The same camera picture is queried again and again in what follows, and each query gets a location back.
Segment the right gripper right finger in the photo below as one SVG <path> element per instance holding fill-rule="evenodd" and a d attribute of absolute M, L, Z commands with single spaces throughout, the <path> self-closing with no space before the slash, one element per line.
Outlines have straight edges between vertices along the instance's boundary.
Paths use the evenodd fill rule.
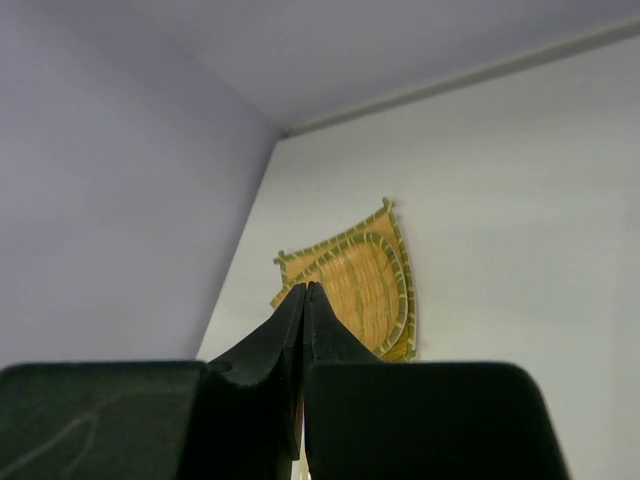
<path fill-rule="evenodd" d="M 313 479 L 362 479 L 372 415 L 364 375 L 383 363 L 338 319 L 311 282 L 303 307 L 304 440 Z"/>

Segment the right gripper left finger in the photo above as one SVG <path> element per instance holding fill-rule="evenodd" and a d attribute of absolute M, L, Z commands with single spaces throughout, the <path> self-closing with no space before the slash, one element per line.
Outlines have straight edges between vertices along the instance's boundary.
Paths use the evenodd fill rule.
<path fill-rule="evenodd" d="M 205 413 L 215 479 L 289 479 L 300 458 L 306 286 L 211 362 Z"/>

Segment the square bamboo tray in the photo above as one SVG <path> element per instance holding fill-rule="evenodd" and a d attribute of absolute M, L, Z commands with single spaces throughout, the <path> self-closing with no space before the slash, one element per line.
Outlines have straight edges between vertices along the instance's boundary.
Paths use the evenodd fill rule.
<path fill-rule="evenodd" d="M 394 203 L 349 229 L 298 251 L 280 251 L 273 263 L 282 288 L 280 305 L 297 284 L 322 285 L 333 311 L 377 357 L 408 362 L 418 353 L 417 299 L 409 254 Z"/>

